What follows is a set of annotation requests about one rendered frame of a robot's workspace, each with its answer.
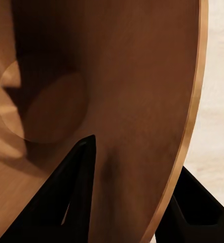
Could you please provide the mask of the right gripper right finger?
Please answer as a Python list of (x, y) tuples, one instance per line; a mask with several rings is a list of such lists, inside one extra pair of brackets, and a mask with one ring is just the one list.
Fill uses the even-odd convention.
[(224, 207), (185, 167), (155, 236), (157, 243), (224, 243)]

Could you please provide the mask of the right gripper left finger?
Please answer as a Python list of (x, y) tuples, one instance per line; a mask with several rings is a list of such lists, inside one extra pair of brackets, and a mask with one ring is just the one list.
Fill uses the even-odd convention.
[(0, 243), (88, 243), (96, 137), (79, 140)]

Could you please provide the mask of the trash can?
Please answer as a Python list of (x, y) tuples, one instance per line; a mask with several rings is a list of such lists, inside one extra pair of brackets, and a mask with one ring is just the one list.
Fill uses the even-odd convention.
[(193, 134), (208, 0), (0, 0), (0, 238), (95, 135), (88, 243), (150, 243)]

